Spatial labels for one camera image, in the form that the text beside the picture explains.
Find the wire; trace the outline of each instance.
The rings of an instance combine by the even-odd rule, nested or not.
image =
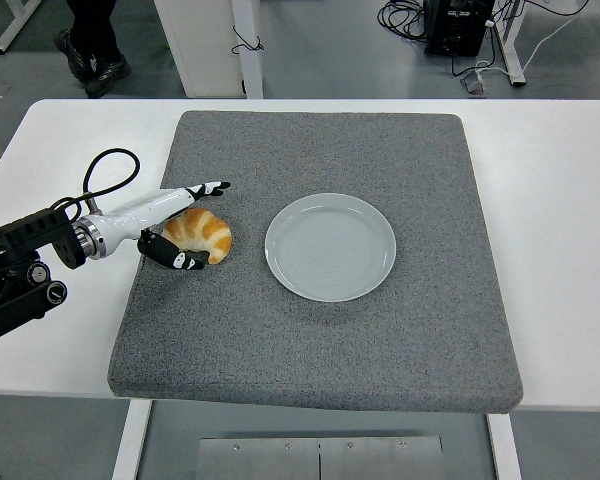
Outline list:
[[[530,3],[531,5],[535,5],[536,7],[540,7],[543,10],[546,10],[547,12],[553,13],[554,15],[559,15],[561,17],[571,17],[573,15],[579,14],[584,9],[584,7],[587,6],[587,4],[589,3],[589,0],[587,0],[586,2],[584,2],[584,4],[578,10],[576,10],[575,12],[572,12],[572,13],[560,13],[560,12],[556,12],[555,10],[551,10],[550,8],[547,8],[544,5],[540,5],[539,3],[532,2],[531,0],[524,0],[524,3]]]
[[[455,67],[454,67],[454,62],[453,62],[453,59],[455,58],[455,55],[452,55],[451,56],[451,73],[453,74],[453,76],[454,77],[459,77],[460,75],[462,75],[465,72],[468,72],[469,70],[476,70],[478,68],[478,64],[482,63],[482,62],[488,63],[488,65],[486,67],[484,67],[484,69],[486,69],[486,68],[490,67],[491,65],[493,65],[494,62],[496,61],[496,46],[495,46],[495,42],[493,40],[494,37],[495,37],[495,34],[493,33],[493,30],[491,30],[491,54],[493,55],[493,58],[491,59],[491,62],[487,62],[487,60],[480,60],[473,67],[465,68],[461,72],[456,73],[455,72]]]
[[[399,37],[426,43],[427,34],[424,30],[423,15],[424,8],[416,0],[393,0],[378,11],[376,19],[382,27]]]
[[[91,179],[91,174],[93,173],[93,170],[95,169],[96,165],[98,164],[98,162],[100,160],[102,160],[104,157],[106,157],[108,155],[111,155],[112,153],[124,153],[125,155],[130,156],[135,163],[133,172],[131,173],[131,175],[129,175],[129,177],[127,177],[126,180],[123,180],[120,183],[117,183],[109,188],[105,188],[104,190],[99,190],[97,192],[89,192],[89,180]],[[82,212],[82,207],[80,206],[80,202],[82,202],[84,200],[89,200],[90,198],[100,197],[102,195],[106,195],[108,193],[111,193],[111,192],[121,189],[122,187],[131,183],[133,181],[133,179],[135,179],[138,176],[139,171],[140,171],[140,160],[138,159],[138,157],[136,156],[135,153],[133,153],[127,149],[124,149],[124,148],[110,148],[109,150],[105,150],[104,152],[100,153],[96,158],[94,158],[91,161],[89,168],[87,168],[87,172],[85,173],[85,176],[84,176],[84,181],[82,182],[82,191],[85,193],[76,198],[74,198],[74,197],[61,198],[60,200],[55,202],[53,205],[51,205],[51,208],[54,210],[66,210],[67,208],[71,207],[72,205],[75,205],[77,211],[74,214],[73,218],[71,219],[71,222],[74,222],[78,219],[78,217],[80,216],[80,213]]]
[[[533,59],[533,56],[536,54],[536,52],[538,51],[538,48],[540,48],[540,45],[542,45],[545,41],[549,40],[551,37],[553,37],[556,33],[558,33],[560,30],[562,30],[564,27],[566,27],[567,25],[569,25],[571,22],[575,21],[577,19],[577,17],[572,18],[571,20],[569,20],[567,23],[565,23],[564,25],[562,25],[561,27],[559,27],[558,29],[556,29],[555,32],[553,32],[551,35],[547,35],[546,37],[544,37],[542,40],[540,40],[540,42],[538,43],[538,45],[536,45],[536,48],[534,48],[533,53],[531,54],[531,56],[529,57],[529,60],[527,60],[527,63],[524,64],[524,67],[522,67],[522,73],[524,73],[524,71],[527,69],[527,67],[529,66],[529,63],[531,63],[531,60]]]
[[[260,42],[260,37],[256,35],[256,38],[258,39],[258,45],[256,45],[255,47],[252,47],[249,42],[247,42],[242,35],[240,35],[238,33],[238,30],[236,30],[236,26],[233,26],[233,31],[236,32],[236,35],[238,37],[240,37],[240,40],[242,40],[244,43],[240,43],[238,45],[236,45],[235,47],[233,47],[231,49],[231,53],[233,53],[234,55],[240,55],[240,52],[237,51],[238,48],[240,47],[244,47],[247,50],[249,50],[250,52],[255,52],[256,50],[264,50],[264,46],[262,45],[262,43]]]
[[[533,49],[533,52],[531,53],[531,56],[529,57],[529,60],[527,60],[527,63],[524,64],[524,67],[522,67],[522,73],[525,72],[525,70],[527,69],[527,67],[529,66],[529,64],[531,63],[531,60],[533,60],[534,55],[536,54],[536,52],[538,51],[538,49],[540,48],[540,45],[542,45],[544,42],[546,42],[547,40],[549,40],[551,37],[553,37],[556,33],[558,33],[560,30],[562,30],[564,27],[566,27],[567,25],[569,25],[571,22],[575,21],[577,19],[577,17],[572,18],[571,20],[569,20],[568,22],[564,23],[563,25],[561,25],[560,27],[558,27],[553,33],[551,33],[550,35],[547,35],[546,37],[544,37],[542,40],[540,40],[540,42],[538,42],[538,45],[536,45],[536,48]],[[498,70],[502,73],[504,73],[505,75],[508,75],[509,77],[512,77],[513,75],[509,72],[507,72],[506,70],[499,68],[499,67],[491,67],[491,65],[487,65],[486,67],[479,67],[479,64],[482,62],[486,62],[486,60],[480,60],[478,63],[476,63],[476,67],[477,71],[479,72],[483,72],[485,70]]]

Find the gray floor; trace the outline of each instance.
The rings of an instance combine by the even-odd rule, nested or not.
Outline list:
[[[425,57],[422,46],[405,43],[384,31],[375,19],[384,3],[262,0],[266,98],[600,99],[600,0],[591,1],[575,22],[542,45],[526,71],[525,87],[513,88],[503,74],[485,72],[488,93],[478,97],[469,95],[451,75],[449,59]],[[553,0],[548,6],[567,10],[566,4],[576,3],[582,0]],[[523,62],[542,38],[566,20],[533,6],[527,9],[516,43]],[[120,0],[112,20],[133,74],[119,82],[108,98],[186,98],[153,2]],[[0,0],[0,35],[10,21],[11,13]],[[43,0],[8,52],[0,56],[3,148],[36,101],[85,98],[67,69],[65,57],[51,41],[53,31],[70,22],[71,13],[63,0]],[[491,58],[487,42],[479,58]],[[460,60],[458,68],[471,64]],[[504,66],[499,54],[495,65]],[[0,396],[2,478],[33,478],[32,473],[45,478],[107,478],[126,405],[122,400]],[[183,416],[190,417],[190,422],[182,422]],[[281,430],[324,430],[326,427],[311,423],[320,419],[346,434],[351,434],[351,429],[363,434],[398,427],[409,430],[409,424],[422,431],[423,421],[419,416],[417,420],[399,416],[394,425],[395,417],[370,414],[354,422],[346,413],[319,413],[301,428],[305,416],[306,412],[291,410],[276,410],[269,416],[258,408],[161,403],[148,433],[141,478],[167,478],[164,472],[172,474],[169,478],[191,478],[196,439],[205,432],[219,432],[229,421],[241,426],[227,426],[224,435],[229,430],[257,434],[258,428],[261,435],[263,429],[268,435]],[[206,423],[192,425],[201,417]],[[255,426],[258,418],[262,420],[260,427]],[[483,424],[475,418],[458,421],[478,422],[465,432],[468,435],[485,434],[480,427]],[[600,414],[516,412],[512,421],[525,480],[600,478]],[[427,425],[433,432],[444,430],[438,419]],[[480,454],[482,441],[473,445],[477,450],[472,455]],[[484,457],[483,466],[476,468],[486,465],[488,470],[491,460],[486,454]],[[162,476],[155,473],[161,471],[161,464],[165,469]],[[487,470],[480,470],[473,478],[493,475]]]

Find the black electronic device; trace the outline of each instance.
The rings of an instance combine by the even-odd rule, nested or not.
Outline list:
[[[495,0],[424,0],[425,53],[475,57]]]

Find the white plate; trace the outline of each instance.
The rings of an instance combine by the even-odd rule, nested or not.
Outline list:
[[[273,219],[264,242],[269,268],[298,295],[320,302],[361,297],[387,277],[396,239],[367,202],[339,193],[296,200]]]

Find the black pants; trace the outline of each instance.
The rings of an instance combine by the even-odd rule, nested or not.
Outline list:
[[[116,0],[67,0],[73,12],[71,43],[80,52],[107,62],[120,60],[111,13]]]

